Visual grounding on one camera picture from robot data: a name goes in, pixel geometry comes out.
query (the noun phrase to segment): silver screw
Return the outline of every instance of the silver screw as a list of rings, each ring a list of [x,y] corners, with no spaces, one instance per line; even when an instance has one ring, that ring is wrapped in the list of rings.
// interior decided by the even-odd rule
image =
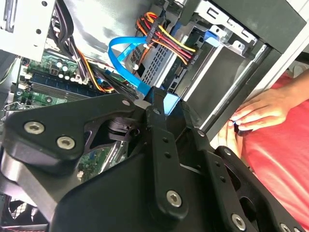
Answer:
[[[57,139],[57,145],[62,149],[71,150],[75,147],[75,141],[68,136],[62,136]]]
[[[281,223],[280,226],[283,232],[291,232],[290,229],[285,224]]]
[[[228,154],[229,156],[232,155],[232,153],[231,153],[231,151],[230,151],[229,149],[226,149],[226,148],[225,148],[225,149],[224,149],[224,152],[225,152],[226,154]]]
[[[153,111],[154,111],[157,115],[160,115],[160,114],[161,114],[160,111],[159,111],[158,109],[156,109],[156,108],[154,108]]]
[[[240,231],[246,230],[246,224],[238,214],[232,214],[232,221]]]
[[[123,100],[122,103],[125,104],[125,105],[127,105],[127,106],[130,106],[130,105],[131,105],[127,100]]]
[[[30,134],[41,134],[45,130],[45,127],[40,122],[27,122],[24,125],[24,129]]]
[[[197,132],[198,132],[198,134],[199,134],[200,136],[202,136],[202,137],[204,137],[204,136],[205,136],[205,134],[204,134],[204,132],[203,132],[203,131],[198,130]]]
[[[168,202],[174,207],[180,207],[182,205],[182,199],[179,194],[173,190],[166,193],[166,198]]]

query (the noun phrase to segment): red fabric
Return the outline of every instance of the red fabric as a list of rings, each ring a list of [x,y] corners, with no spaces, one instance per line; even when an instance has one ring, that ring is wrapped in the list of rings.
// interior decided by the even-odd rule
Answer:
[[[289,81],[283,75],[273,88]],[[242,155],[264,186],[309,232],[309,100],[291,109],[284,123],[247,135]]]

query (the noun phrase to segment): black wire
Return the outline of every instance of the black wire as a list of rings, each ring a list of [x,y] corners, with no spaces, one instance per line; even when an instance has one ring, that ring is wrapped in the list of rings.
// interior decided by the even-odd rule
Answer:
[[[104,80],[107,82],[114,90],[118,93],[124,94],[127,97],[130,97],[132,100],[138,99],[136,92],[131,89],[129,86],[123,84],[122,82],[118,81],[117,79],[102,73],[101,70],[96,67],[95,65],[91,64],[91,68],[94,71],[94,74],[97,78]]]
[[[58,41],[59,44],[62,45],[69,37],[73,35],[74,24],[72,17],[68,11],[68,8],[63,0],[56,0],[55,9],[61,27],[61,31],[58,36]]]

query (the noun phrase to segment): green circuit board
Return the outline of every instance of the green circuit board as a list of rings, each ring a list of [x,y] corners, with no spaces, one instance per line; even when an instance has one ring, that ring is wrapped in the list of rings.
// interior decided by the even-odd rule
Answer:
[[[33,71],[39,71],[42,73],[48,73],[48,74],[57,76],[59,71],[61,71],[61,68],[58,68],[56,66],[56,62],[59,59],[60,59],[59,57],[56,57],[49,53],[44,52],[41,62],[30,60],[30,63],[28,66],[28,72],[31,73]],[[77,64],[75,62],[67,60],[67,59],[60,59],[60,60],[62,60],[63,64],[67,64],[68,71],[66,73],[68,73],[69,76],[73,75],[76,72]]]
[[[21,102],[23,98],[26,100],[31,100],[33,105],[40,105],[40,106],[48,106],[48,105],[57,105],[57,104],[62,104],[66,103],[66,99],[60,99],[60,98],[55,98],[51,97],[45,94],[41,93],[36,93],[36,92],[26,92],[26,91],[21,91],[21,95],[17,95],[17,101]]]
[[[83,172],[81,177],[82,182],[85,182],[101,173],[101,168],[110,150],[111,147],[98,149],[82,156],[78,165],[79,171]]]

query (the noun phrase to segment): fan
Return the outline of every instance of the fan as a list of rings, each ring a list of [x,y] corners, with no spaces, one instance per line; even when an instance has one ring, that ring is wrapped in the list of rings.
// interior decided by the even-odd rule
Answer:
[[[39,225],[47,223],[43,214],[36,207],[20,200],[11,199],[9,211],[17,225]]]

